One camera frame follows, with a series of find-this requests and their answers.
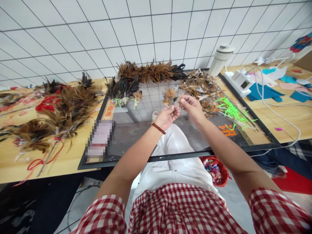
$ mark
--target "white thermos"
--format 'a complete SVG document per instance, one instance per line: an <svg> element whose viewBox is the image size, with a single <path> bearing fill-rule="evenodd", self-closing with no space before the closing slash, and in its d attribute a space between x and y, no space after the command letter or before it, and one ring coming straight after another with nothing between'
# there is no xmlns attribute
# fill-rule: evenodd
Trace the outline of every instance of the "white thermos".
<svg viewBox="0 0 312 234"><path fill-rule="evenodd" d="M209 68L208 74L211 76L217 76L222 68L227 63L228 59L234 52L234 48L227 44L222 44L217 48L217 51L214 53L214 59Z"/></svg>

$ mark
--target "bracelet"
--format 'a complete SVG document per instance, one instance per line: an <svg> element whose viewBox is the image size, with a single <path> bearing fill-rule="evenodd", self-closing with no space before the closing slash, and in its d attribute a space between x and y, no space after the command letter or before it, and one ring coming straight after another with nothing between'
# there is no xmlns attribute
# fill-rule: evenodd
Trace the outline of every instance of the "bracelet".
<svg viewBox="0 0 312 234"><path fill-rule="evenodd" d="M161 131L162 134L166 135L165 131L162 130L159 126L157 126L155 123L152 123L152 125L153 125L155 128L157 128L159 131Z"/></svg>

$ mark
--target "table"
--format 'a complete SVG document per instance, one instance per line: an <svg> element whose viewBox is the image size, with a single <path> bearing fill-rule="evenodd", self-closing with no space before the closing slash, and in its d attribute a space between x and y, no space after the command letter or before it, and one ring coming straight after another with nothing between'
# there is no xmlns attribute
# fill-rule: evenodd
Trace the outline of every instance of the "table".
<svg viewBox="0 0 312 234"><path fill-rule="evenodd" d="M261 66L262 69L268 68L271 65ZM287 70L287 75L308 78L311 72L293 66L292 64L287 64L289 66ZM229 67L228 71L236 71L244 66ZM302 70L303 73L295 73L292 70ZM154 110L161 110L164 108L161 100L162 92L165 88L170 88L177 85L179 82L166 82L159 84L142 84L141 90L145 97L138 104L136 109L133 109L134 103L129 102L126 107L120 109L114 105L114 108L110 119L115 121L115 130L111 136L110 145L108 146L108 151L105 153L104 157L101 159L89 159L88 157L82 158L79 167L80 168L93 168L93 167L105 167L114 166L122 155L145 133L149 128L151 120L150 116ZM236 103L240 110L244 110L244 106L240 103L239 98L237 98L230 88L225 84L223 80L218 82L218 86L225 92L225 94ZM292 90L282 90L279 86L274 87L276 90L283 94L283 102L280 105L286 104L300 104L300 102L291 99L289 96L294 92ZM259 121L254 122L256 124L257 130L245 129L242 131L240 127L236 127L235 135L232 135L231 131L223 128L225 124L232 124L227 118L221 114L217 117L213 117L211 121L219 127L219 129L229 138L231 138L235 143L237 143L245 151L255 151L264 149L273 149L281 147L280 143L294 141L297 137L297 131L284 122L284 120L279 119L274 113L268 109L261 100L251 102L248 98L243 99L248 105L250 112L254 112L259 118ZM269 103L274 103L274 100L268 100ZM289 119L292 123L298 126L301 131L301 139L312 138L312 120L309 118L312 114L312 108L309 106L292 106L292 107L273 107L278 113L280 113L284 118ZM161 155L159 157L150 157L149 162L161 161L161 160L173 160L180 158L189 157L199 157L206 156L207 152L211 152L208 143L201 137L199 131L194 125L190 123L185 111L181 112L181 116L175 121L184 134L186 135L190 145L195 150L194 153L186 154L175 154L175 155ZM283 132L275 130L275 127L284 129Z"/></svg>
<svg viewBox="0 0 312 234"><path fill-rule="evenodd" d="M74 85L77 82L71 82L69 83L70 85ZM106 90L105 86L105 79L97 79L95 80L96 85L101 85L102 90ZM30 89L18 89L15 91L4 91L4 92L30 92ZM85 146L88 142L88 137L90 136L90 132L92 131L92 128L94 126L95 119L98 116L99 113L99 108L101 107L103 103L103 98L104 96L100 96L98 99L101 101L95 112L92 114L92 118L89 119L89 122L86 123L83 127L78 129L77 137L73 139L73 145L71 149L69 150L70 147L70 141L67 140L64 143L64 148L60 152L60 154L57 156L57 159L54 160L52 163L47 164L45 166L44 171L42 174L37 177L37 174L41 168L41 166L38 166L34 169L31 177L29 179L37 179L37 178L45 178L45 177L51 177L51 176L59 176L59 175L67 175L67 174L73 174L73 173L81 173L81 172L86 172L86 171L94 171L98 170L97 168L90 168L87 170L77 170L81 155L84 152ZM18 105L14 106L12 109L8 110L13 111L13 110L18 110L19 108L25 107L24 105ZM8 124L15 124L15 125L20 125L23 124L31 119L35 119L38 117L43 117L42 115L39 115L35 111L35 107L32 107L30 109L25 109L21 111L17 111L12 114L4 115L0 117L1 120L1 126L3 125L8 125ZM12 141L14 140L13 137L8 138L2 142L0 142L0 184L2 183L9 183L9 182L14 182L14 181L22 181L24 180L28 175L29 171L27 171L27 167L29 163L35 159L40 159L43 157L43 154L38 151L32 151L29 152L21 158L29 158L30 162L26 161L16 161L15 158L19 153L19 148L16 147ZM58 149L60 149L61 144L58 143L56 145L55 151L57 152Z"/></svg>

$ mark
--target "wooden table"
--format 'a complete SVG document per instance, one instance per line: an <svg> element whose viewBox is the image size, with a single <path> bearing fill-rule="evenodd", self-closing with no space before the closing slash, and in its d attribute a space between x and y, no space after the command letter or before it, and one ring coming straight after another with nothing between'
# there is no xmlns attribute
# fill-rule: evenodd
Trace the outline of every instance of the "wooden table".
<svg viewBox="0 0 312 234"><path fill-rule="evenodd" d="M272 63L269 65L261 65L262 69L269 68L271 66L277 65L278 63ZM306 79L312 76L312 72L304 70L300 67L294 66L293 64L283 64L280 68L288 66L286 75L296 77L297 79ZM234 72L238 69L242 69L244 66L233 66L228 67L229 72ZM293 72L293 70L301 70L302 73ZM293 104L309 104L312 105L312 101L306 101L301 103L295 99L290 98L290 95L294 92L293 90L281 89L280 86L275 86L273 89L285 94L282 96L282 102L276 102L273 99L265 99L266 102L274 105L293 105ZM225 92L227 95L232 95L230 91ZM298 131L285 122L283 119L274 114L268 107L266 107L262 100L250 101L248 98L244 98L245 102L251 107L251 109L256 113L259 119L265 124L265 126L271 131L271 133L276 137L280 143L292 142L298 137ZM286 107L275 107L270 106L276 113L281 115L283 118L290 121L292 124L297 126L301 131L300 140L312 138L312 106L286 106ZM277 131L275 128L282 128L284 131ZM256 133L248 132L249 137L254 143L265 144L266 140L262 137L257 139Z"/></svg>
<svg viewBox="0 0 312 234"><path fill-rule="evenodd" d="M98 79L95 80L96 85L101 85L102 90L106 90L106 86L104 85L105 79ZM30 92L29 89L18 89L15 91L6 91L6 92ZM92 132L92 127L94 126L94 121L98 116L99 109L102 105L104 96L100 96L98 99L101 100L99 105L96 107L95 112L92 114L92 118L89 118L88 123L86 123L83 127L77 130L77 137L73 138L73 145L70 148L70 140L66 140L64 142L64 148L60 152L60 154L57 156L57 159L51 162L50 164L47 164L45 166L44 171L42 174L37 177L37 174L39 173L39 170L42 165L36 167L33 170L33 173L29 179L37 179L37 178L45 178L45 177L51 177L51 176L59 176L59 175L67 175L67 174L73 174L73 173L81 173L86 171L94 171L95 169L87 169L87 170L77 170L81 156L84 152L85 146L87 144L88 138L90 137L90 132ZM20 125L23 123L26 123L27 121L31 119L36 119L38 117L44 117L43 115L39 115L35 111L35 106L37 105L32 104L33 107L30 109L25 109L21 111L17 111L12 114L4 115L0 117L0 126L4 125ZM18 105L14 106L7 112L18 110L20 108L25 107L24 105ZM27 171L27 167L30 164L31 161L35 159L40 159L43 157L44 154L42 154L38 150L34 150L31 152L28 152L22 156L20 156L20 159L24 159L24 161L15 161L16 156L20 152L19 147L16 147L12 141L14 141L14 137L10 137L2 142L0 142L0 184L2 183L9 183L14 181L22 181L24 180L29 174L30 171ZM58 149L61 148L61 143L59 142L54 152L56 153Z"/></svg>

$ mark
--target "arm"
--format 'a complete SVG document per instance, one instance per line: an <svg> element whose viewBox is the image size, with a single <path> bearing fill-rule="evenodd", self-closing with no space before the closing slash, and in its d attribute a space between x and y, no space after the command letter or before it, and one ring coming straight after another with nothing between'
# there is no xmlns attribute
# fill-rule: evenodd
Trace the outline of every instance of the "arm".
<svg viewBox="0 0 312 234"><path fill-rule="evenodd" d="M191 96L182 96L179 102L218 159L230 170L247 202L251 191L257 188L273 189L283 194L250 156L205 118L198 100Z"/></svg>
<svg viewBox="0 0 312 234"><path fill-rule="evenodd" d="M167 130L171 123L180 115L177 106L166 107L155 120L162 130ZM122 156L112 172L103 182L95 200L104 195L114 194L122 198L126 205L131 185L137 175L143 170L150 154L162 137L162 133L151 126L146 133Z"/></svg>

